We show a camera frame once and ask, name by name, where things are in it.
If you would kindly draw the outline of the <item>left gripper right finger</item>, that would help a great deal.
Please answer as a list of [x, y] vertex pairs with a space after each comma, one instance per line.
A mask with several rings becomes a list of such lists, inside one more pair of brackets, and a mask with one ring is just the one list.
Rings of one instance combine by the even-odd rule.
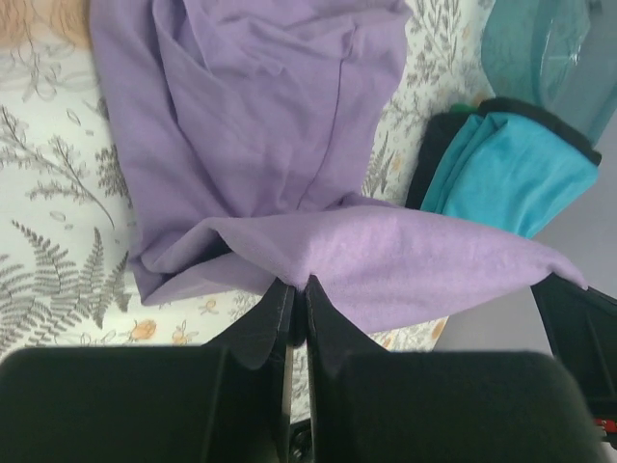
[[390, 352], [305, 290], [318, 462], [597, 462], [573, 377], [536, 352]]

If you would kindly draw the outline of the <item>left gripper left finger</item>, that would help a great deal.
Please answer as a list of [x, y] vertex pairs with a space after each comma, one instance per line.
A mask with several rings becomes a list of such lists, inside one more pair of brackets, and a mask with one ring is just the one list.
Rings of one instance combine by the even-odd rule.
[[284, 462], [295, 291], [200, 346], [34, 347], [1, 365], [5, 462]]

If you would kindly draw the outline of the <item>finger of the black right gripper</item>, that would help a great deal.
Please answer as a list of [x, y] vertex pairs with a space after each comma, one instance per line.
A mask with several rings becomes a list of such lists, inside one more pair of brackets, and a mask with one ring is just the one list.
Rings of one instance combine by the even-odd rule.
[[550, 349], [574, 376], [592, 415], [616, 418], [616, 300], [556, 275], [531, 288]]

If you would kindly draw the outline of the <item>purple t shirt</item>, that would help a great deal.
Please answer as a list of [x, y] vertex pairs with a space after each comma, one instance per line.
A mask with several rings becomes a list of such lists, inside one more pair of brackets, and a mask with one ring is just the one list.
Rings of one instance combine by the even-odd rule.
[[91, 3], [144, 303], [316, 277], [374, 333], [551, 274], [583, 285], [538, 242], [362, 195], [410, 14], [403, 1]]

